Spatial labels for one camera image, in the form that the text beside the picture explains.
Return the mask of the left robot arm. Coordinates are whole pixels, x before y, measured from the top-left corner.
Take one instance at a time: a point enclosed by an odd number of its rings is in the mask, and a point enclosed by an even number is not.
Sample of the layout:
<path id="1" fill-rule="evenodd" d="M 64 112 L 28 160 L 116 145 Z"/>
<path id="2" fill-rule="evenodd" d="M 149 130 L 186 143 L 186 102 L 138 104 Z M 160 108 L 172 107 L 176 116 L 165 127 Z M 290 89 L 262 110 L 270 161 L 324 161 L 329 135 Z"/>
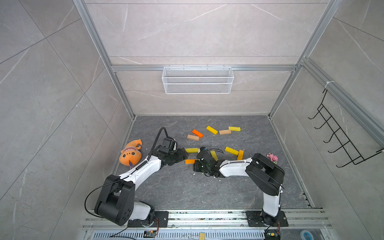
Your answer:
<path id="1" fill-rule="evenodd" d="M 150 204 L 137 202 L 135 191 L 152 174 L 164 166 L 172 166 L 188 158 L 186 149 L 179 148 L 177 141 L 161 127 L 155 140 L 164 133 L 163 142 L 154 142 L 147 157 L 143 158 L 140 151 L 142 140 L 133 140 L 121 150 L 119 161 L 131 169 L 119 176 L 108 176 L 96 200 L 94 211 L 90 215 L 109 220 L 118 226 L 127 222 L 139 222 L 145 227 L 156 222 L 155 209 Z"/>

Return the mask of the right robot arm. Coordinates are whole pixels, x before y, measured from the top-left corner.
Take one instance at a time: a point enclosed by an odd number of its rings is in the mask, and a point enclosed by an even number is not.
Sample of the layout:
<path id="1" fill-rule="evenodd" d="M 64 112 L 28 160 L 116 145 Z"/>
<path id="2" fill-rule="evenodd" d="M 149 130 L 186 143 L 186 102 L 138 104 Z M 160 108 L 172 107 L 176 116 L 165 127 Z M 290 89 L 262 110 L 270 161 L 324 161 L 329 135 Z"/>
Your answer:
<path id="1" fill-rule="evenodd" d="M 194 171 L 215 178 L 249 177 L 263 192 L 263 223 L 272 226 L 278 222 L 285 171 L 266 156 L 256 153 L 245 160 L 216 161 L 210 149 L 201 147 L 194 163 Z"/>

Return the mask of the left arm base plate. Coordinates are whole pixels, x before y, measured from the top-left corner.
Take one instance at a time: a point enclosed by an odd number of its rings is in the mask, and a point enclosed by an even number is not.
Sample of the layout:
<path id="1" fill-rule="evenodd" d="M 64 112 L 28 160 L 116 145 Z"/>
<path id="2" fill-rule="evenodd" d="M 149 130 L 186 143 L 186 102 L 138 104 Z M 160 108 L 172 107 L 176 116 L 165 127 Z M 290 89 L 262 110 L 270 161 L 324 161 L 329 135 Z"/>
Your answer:
<path id="1" fill-rule="evenodd" d="M 145 220 L 129 220 L 127 225 L 130 228 L 166 228 L 169 221 L 168 211 L 150 212 Z"/>

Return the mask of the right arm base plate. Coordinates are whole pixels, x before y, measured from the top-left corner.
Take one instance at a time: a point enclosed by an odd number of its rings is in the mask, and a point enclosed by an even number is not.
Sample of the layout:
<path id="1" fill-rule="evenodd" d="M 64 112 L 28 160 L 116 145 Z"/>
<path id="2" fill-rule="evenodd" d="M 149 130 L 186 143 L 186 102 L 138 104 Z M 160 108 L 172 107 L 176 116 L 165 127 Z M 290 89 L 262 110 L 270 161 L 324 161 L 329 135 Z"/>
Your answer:
<path id="1" fill-rule="evenodd" d="M 284 211 L 279 211 L 275 217 L 266 214 L 264 211 L 246 211 L 246 219 L 249 227 L 289 226 Z"/>

